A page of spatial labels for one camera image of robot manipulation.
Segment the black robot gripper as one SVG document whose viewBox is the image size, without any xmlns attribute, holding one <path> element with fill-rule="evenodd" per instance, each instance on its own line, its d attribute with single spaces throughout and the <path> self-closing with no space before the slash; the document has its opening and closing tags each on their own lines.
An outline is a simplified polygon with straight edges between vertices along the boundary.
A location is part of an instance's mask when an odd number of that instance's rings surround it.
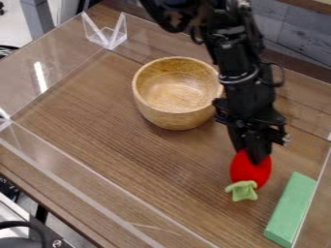
<svg viewBox="0 0 331 248">
<path fill-rule="evenodd" d="M 216 98 L 212 101 L 212 106 L 216 109 L 216 121 L 226 126 L 234 151 L 242 149 L 246 144 L 248 158 L 254 165 L 258 165 L 270 154 L 270 143 L 285 145 L 289 141 L 289 134 L 284 129 L 285 117 L 273 107 L 262 109 L 248 118 L 234 116 L 228 112 L 228 100 L 225 98 Z"/>
</svg>

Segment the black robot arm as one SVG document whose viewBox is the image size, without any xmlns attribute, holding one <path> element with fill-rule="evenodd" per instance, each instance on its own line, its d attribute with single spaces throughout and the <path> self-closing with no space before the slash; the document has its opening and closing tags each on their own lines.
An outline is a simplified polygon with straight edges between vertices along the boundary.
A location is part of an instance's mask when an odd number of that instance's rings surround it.
<svg viewBox="0 0 331 248">
<path fill-rule="evenodd" d="M 260 164 L 274 144 L 285 144 L 285 117 L 273 108 L 274 89 L 284 84 L 272 75 L 273 63 L 261 59 L 264 36 L 250 0 L 140 0 L 157 25 L 169 33 L 186 32 L 206 47 L 218 67 L 225 96 L 213 100 L 216 120 L 237 151 Z"/>
</svg>

